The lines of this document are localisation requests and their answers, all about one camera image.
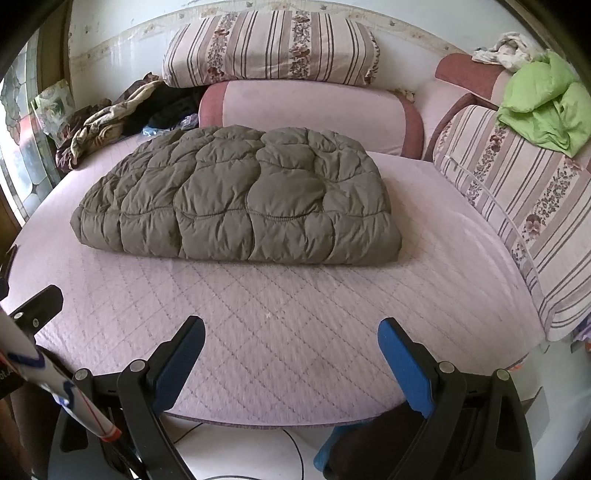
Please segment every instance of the black cable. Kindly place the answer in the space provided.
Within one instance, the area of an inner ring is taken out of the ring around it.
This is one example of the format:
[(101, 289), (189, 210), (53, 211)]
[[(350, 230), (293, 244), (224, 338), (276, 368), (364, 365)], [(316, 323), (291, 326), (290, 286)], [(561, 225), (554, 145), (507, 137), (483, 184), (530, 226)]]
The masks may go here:
[(203, 425), (203, 422), (197, 423), (194, 427), (188, 429), (185, 433), (183, 433), (181, 435), (181, 438), (179, 438), (173, 442), (173, 445), (176, 445), (178, 442), (180, 442), (182, 439), (184, 439), (189, 433), (191, 433), (194, 429), (196, 429), (197, 427), (200, 427), (201, 425)]
[(297, 454), (300, 456), (301, 480), (304, 480), (304, 459), (301, 456), (300, 448), (297, 446), (296, 441), (294, 440), (294, 438), (290, 435), (290, 433), (286, 429), (281, 429), (281, 430), (283, 430), (287, 434), (287, 436), (291, 439), (291, 441), (295, 445), (295, 449), (297, 450)]
[(254, 478), (253, 476), (242, 476), (242, 475), (210, 476), (208, 478), (204, 478), (203, 480), (218, 480), (220, 478), (240, 478), (242, 480), (261, 480), (260, 478)]

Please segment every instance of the green cloth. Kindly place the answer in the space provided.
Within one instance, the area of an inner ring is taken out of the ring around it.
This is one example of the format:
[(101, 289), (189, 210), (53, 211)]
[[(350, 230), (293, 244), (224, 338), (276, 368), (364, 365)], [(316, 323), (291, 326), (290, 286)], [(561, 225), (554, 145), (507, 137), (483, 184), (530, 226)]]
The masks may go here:
[(553, 51), (517, 71), (497, 113), (530, 143), (574, 157), (591, 137), (591, 98)]

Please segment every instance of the floral fabric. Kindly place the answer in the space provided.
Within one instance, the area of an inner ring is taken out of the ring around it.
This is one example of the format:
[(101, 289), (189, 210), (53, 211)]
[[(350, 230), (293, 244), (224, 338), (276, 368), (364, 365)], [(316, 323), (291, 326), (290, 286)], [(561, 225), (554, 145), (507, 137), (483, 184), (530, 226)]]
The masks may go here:
[(363, 86), (378, 70), (372, 34), (342, 16), (248, 11), (185, 25), (163, 64), (171, 87), (237, 79), (295, 79)]
[(591, 142), (569, 158), (472, 105), (444, 128), (434, 157), (511, 253), (548, 339), (570, 333), (591, 312)]

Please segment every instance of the white cloth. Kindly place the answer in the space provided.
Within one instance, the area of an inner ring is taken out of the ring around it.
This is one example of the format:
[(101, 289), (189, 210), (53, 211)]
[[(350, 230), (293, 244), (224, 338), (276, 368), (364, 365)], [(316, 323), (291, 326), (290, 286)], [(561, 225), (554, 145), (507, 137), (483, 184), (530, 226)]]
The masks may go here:
[(501, 34), (492, 48), (475, 50), (472, 60), (503, 65), (510, 72), (516, 72), (524, 63), (533, 61), (540, 53), (532, 39), (517, 32), (507, 32)]

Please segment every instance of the gray quilted comforter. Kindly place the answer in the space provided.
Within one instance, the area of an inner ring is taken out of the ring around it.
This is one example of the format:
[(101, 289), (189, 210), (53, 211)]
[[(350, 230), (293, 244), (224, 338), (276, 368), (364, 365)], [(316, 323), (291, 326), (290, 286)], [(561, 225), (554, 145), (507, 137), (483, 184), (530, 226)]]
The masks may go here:
[(401, 246), (363, 147), (302, 128), (156, 137), (86, 193), (70, 224), (90, 247), (193, 260), (369, 265)]

